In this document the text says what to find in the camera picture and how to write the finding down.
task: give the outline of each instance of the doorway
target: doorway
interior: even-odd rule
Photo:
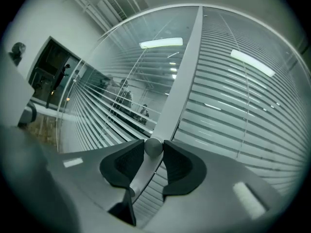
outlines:
[[[29,84],[35,90],[32,101],[57,109],[69,76],[78,63],[78,58],[51,39],[30,75]]]

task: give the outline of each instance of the wooden floor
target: wooden floor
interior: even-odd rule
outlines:
[[[34,122],[28,124],[24,130],[35,136],[39,142],[56,147],[56,121],[55,117],[38,113]]]

